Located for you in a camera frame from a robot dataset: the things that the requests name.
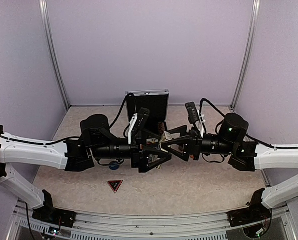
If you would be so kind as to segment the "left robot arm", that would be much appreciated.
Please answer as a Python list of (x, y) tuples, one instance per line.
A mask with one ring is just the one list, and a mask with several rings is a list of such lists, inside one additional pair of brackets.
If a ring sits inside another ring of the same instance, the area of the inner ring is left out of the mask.
[(79, 137), (43, 141), (12, 135), (0, 125), (0, 185), (50, 223), (59, 218), (51, 194), (29, 183), (12, 167), (13, 163), (83, 172), (93, 168), (95, 160), (130, 159), (139, 173), (147, 173), (172, 159), (170, 153), (146, 146), (142, 140), (116, 137), (110, 132), (109, 120), (103, 114), (94, 114), (81, 121), (80, 129)]

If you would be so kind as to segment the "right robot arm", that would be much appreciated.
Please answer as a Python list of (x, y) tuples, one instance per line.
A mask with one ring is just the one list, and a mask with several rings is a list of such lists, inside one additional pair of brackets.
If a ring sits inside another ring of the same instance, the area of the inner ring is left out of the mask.
[[(249, 123), (236, 113), (225, 115), (217, 134), (199, 134), (195, 129), (187, 135), (163, 142), (161, 147), (178, 158), (198, 160), (202, 155), (229, 156), (228, 164), (241, 172), (265, 169), (298, 169), (298, 144), (271, 145), (253, 138), (245, 141)], [(298, 174), (284, 182), (254, 192), (245, 218), (255, 222), (265, 209), (298, 197)]]

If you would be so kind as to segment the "blue playing card deck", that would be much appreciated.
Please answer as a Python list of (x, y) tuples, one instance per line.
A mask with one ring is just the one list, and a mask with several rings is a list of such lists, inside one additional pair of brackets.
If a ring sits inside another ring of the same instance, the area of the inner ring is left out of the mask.
[(161, 142), (162, 143), (172, 141), (173, 139), (174, 138), (173, 138), (172, 134), (167, 132), (167, 131), (164, 131), (164, 133), (161, 136)]

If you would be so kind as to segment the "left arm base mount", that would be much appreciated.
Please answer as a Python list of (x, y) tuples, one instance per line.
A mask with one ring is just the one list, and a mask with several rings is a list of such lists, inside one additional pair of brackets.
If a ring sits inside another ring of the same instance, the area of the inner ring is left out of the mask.
[(43, 206), (33, 210), (32, 218), (59, 227), (73, 228), (77, 213), (55, 208), (51, 194), (46, 190), (42, 190), (42, 193), (44, 196)]

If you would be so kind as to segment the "black red triangle button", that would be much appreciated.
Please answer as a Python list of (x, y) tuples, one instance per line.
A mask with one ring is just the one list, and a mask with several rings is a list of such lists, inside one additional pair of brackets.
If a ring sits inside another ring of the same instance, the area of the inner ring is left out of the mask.
[(116, 194), (120, 186), (122, 185), (123, 180), (109, 180), (107, 183), (112, 189), (113, 193)]

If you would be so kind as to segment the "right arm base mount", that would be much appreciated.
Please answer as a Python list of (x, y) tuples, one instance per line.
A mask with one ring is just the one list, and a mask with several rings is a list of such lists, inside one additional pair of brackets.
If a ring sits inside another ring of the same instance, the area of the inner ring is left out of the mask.
[(265, 188), (255, 191), (247, 207), (231, 210), (227, 213), (231, 227), (251, 224), (271, 216), (271, 209), (263, 205), (262, 195), (264, 191)]

